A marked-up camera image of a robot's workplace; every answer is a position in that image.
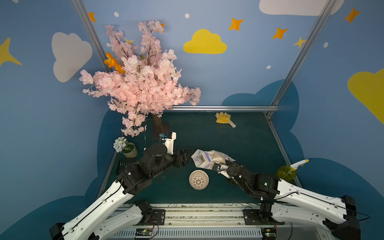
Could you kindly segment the instant oats bag white purple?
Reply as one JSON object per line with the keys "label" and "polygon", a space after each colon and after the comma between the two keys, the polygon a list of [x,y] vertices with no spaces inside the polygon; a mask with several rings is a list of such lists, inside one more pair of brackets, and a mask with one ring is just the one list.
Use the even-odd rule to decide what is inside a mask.
{"label": "instant oats bag white purple", "polygon": [[[195,153],[192,155],[192,160],[194,161],[195,166],[197,168],[206,169],[206,170],[213,170],[214,163],[226,165],[226,161],[235,162],[235,160],[232,159],[230,156],[214,150],[212,151],[196,150]],[[218,174],[222,174],[226,178],[229,178],[226,172],[221,172]]]}

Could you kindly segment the white woven breakfast bowl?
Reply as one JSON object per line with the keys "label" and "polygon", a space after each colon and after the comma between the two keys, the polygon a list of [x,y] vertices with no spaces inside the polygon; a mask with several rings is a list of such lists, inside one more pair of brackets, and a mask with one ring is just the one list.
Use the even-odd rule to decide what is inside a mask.
{"label": "white woven breakfast bowl", "polygon": [[202,170],[195,170],[189,176],[189,183],[195,190],[203,190],[209,184],[209,176]]}

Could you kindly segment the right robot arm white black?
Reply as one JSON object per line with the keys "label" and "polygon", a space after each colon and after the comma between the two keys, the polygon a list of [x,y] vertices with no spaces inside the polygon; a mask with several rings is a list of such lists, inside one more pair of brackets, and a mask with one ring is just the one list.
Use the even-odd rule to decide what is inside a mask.
{"label": "right robot arm white black", "polygon": [[212,170],[239,186],[253,199],[261,200],[264,221],[314,223],[340,240],[362,238],[354,198],[321,195],[269,174],[255,174],[236,162],[214,163]]}

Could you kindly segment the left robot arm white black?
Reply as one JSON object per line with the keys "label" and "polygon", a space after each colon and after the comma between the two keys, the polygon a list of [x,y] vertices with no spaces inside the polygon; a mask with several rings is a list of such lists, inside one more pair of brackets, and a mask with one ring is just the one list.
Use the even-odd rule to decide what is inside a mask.
{"label": "left robot arm white black", "polygon": [[111,217],[122,204],[152,184],[154,178],[170,168],[188,164],[192,150],[174,150],[164,144],[153,144],[144,150],[143,157],[125,167],[117,179],[96,201],[67,223],[50,228],[53,240],[105,240],[118,231],[151,220],[152,208],[146,201],[137,201],[127,211]]}

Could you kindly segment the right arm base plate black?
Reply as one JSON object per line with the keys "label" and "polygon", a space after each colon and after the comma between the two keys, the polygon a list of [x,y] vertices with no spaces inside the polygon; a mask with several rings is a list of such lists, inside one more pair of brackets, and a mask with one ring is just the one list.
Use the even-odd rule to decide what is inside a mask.
{"label": "right arm base plate black", "polygon": [[259,210],[254,209],[244,209],[243,210],[244,221],[248,226],[256,226],[256,225],[284,225],[285,222],[277,222],[269,216],[268,214],[261,214]]}

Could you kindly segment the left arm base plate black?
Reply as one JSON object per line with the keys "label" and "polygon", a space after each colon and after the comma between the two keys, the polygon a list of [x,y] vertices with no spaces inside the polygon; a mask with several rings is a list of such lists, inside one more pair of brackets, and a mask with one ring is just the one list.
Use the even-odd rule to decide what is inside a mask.
{"label": "left arm base plate black", "polygon": [[166,210],[163,209],[154,209],[143,214],[142,219],[139,221],[137,226],[144,225],[157,225],[163,226],[165,224]]}

